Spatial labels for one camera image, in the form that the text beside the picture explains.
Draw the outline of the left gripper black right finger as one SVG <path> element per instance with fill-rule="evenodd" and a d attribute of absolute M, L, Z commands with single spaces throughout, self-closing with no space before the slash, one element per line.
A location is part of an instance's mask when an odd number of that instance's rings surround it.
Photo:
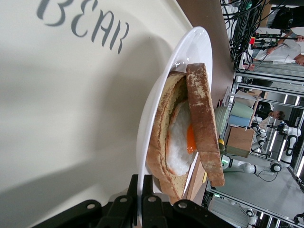
<path fill-rule="evenodd" d="M 152 175 L 145 175 L 143 179 L 141 215 L 143 228 L 168 228 L 165 215 L 165 206 L 170 205 L 163 201 L 164 195 L 153 191 Z"/>

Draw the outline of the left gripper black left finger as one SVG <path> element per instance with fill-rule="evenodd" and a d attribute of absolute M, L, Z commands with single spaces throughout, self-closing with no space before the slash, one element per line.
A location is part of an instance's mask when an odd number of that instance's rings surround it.
<path fill-rule="evenodd" d="M 121 193 L 113 195 L 102 207 L 101 228 L 134 228 L 138 225 L 137 218 L 137 184 L 138 175 L 131 177 L 129 187 Z"/>

